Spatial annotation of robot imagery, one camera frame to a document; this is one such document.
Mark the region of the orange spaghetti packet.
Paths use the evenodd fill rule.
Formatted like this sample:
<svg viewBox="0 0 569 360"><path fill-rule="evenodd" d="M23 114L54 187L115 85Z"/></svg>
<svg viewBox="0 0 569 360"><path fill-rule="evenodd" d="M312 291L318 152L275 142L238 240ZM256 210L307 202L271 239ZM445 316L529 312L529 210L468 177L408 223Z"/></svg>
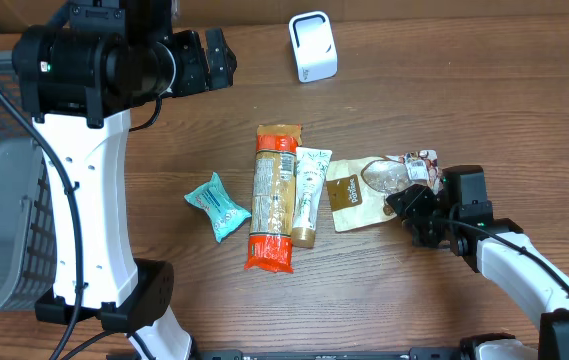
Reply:
<svg viewBox="0 0 569 360"><path fill-rule="evenodd" d="M299 124L260 125L257 129L246 269L293 271L295 162L301 133Z"/></svg>

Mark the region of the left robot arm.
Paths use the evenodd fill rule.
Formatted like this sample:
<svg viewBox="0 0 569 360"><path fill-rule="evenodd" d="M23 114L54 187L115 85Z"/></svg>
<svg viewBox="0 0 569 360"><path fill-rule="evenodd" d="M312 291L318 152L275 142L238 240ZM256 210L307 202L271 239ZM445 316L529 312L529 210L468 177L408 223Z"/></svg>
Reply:
<svg viewBox="0 0 569 360"><path fill-rule="evenodd" d="M137 258L125 194L131 111L230 87L237 60L219 28L175 32L168 1L76 0L63 25L35 25L12 62L46 159L56 235L52 287L38 320L97 318L143 359L191 359L170 306L174 270Z"/></svg>

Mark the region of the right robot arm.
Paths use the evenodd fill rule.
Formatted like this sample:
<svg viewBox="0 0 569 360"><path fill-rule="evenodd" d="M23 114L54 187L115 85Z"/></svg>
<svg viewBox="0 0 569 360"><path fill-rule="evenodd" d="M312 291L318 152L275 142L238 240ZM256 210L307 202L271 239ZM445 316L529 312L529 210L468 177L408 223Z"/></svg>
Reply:
<svg viewBox="0 0 569 360"><path fill-rule="evenodd" d="M539 333L529 347L507 333L461 340L456 359L569 359L569 276L547 260L523 229L497 219L479 165L444 169L442 188L414 184L386 204L412 232L417 247L450 250L492 281L525 313Z"/></svg>

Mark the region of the beige bread snack pouch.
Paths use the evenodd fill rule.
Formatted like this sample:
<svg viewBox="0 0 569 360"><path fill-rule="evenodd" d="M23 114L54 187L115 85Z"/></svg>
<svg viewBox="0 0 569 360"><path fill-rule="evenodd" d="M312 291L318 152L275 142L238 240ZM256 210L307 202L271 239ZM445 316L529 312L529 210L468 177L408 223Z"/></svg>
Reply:
<svg viewBox="0 0 569 360"><path fill-rule="evenodd" d="M435 193L441 190L436 151L332 161L326 186L335 230L346 232L395 218L386 198L415 184Z"/></svg>

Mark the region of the teal wet wipes pack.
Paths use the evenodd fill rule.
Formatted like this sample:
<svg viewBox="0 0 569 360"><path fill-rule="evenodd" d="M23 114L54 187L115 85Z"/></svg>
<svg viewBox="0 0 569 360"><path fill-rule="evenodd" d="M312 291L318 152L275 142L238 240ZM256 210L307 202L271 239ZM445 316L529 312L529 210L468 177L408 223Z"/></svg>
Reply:
<svg viewBox="0 0 569 360"><path fill-rule="evenodd" d="M207 214L218 243L239 229L251 217L248 210L230 198L216 172L212 173L208 182L186 194L184 199Z"/></svg>

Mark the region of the white cream tube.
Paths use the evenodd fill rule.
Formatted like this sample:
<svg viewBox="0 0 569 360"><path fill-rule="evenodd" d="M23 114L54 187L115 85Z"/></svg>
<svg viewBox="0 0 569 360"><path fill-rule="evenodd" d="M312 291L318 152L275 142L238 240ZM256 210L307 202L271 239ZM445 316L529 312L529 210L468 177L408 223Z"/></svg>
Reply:
<svg viewBox="0 0 569 360"><path fill-rule="evenodd" d="M318 207L331 156L331 150L297 148L295 209L291 234L295 247L314 247Z"/></svg>

